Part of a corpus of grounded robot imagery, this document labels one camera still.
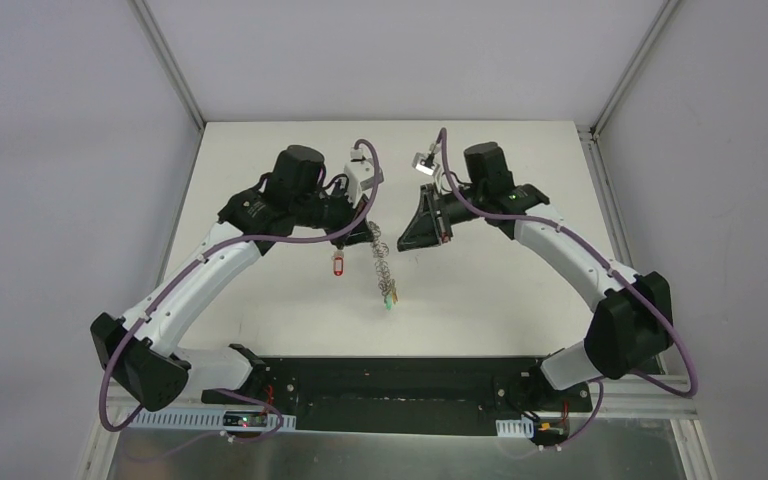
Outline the silver key with red tag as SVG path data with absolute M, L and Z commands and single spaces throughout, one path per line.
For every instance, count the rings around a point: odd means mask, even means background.
M 337 277 L 340 277 L 344 274 L 344 271 L 345 271 L 344 258 L 345 258 L 345 254 L 342 249 L 335 250 L 332 255 L 332 272 Z

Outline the metal disc keyring with rings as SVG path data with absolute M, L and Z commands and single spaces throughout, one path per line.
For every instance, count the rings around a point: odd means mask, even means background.
M 392 276 L 387 256 L 389 246 L 383 240 L 382 232 L 378 224 L 372 220 L 367 221 L 371 234 L 371 250 L 375 272 L 378 279 L 378 288 L 387 311 L 391 311 L 398 302 L 398 294 L 395 279 Z

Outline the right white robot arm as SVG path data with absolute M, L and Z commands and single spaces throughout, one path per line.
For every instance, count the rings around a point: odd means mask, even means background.
M 532 371 L 527 393 L 533 405 L 553 409 L 565 400 L 568 388 L 599 377 L 619 379 L 672 346 L 670 289 L 663 276 L 641 275 L 608 260 L 566 227 L 547 195 L 531 184 L 515 183 L 497 143 L 465 150 L 465 184 L 445 173 L 441 159 L 442 145 L 436 143 L 412 161 L 433 180 L 421 186 L 417 211 L 397 240 L 398 250 L 443 245 L 452 240 L 455 225 L 482 217 L 542 258 L 593 314 L 581 341 L 541 360 Z

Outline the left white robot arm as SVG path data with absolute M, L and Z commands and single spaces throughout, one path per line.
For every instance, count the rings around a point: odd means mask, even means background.
M 239 347 L 193 350 L 180 342 L 201 313 L 245 269 L 277 244 L 329 243 L 338 250 L 371 240 L 367 216 L 383 181 L 372 144 L 358 140 L 342 173 L 325 177 L 319 151 L 290 145 L 271 171 L 232 195 L 199 246 L 153 292 L 124 313 L 100 314 L 90 332 L 110 381 L 149 412 L 183 392 L 227 389 L 257 402 L 265 378 Z

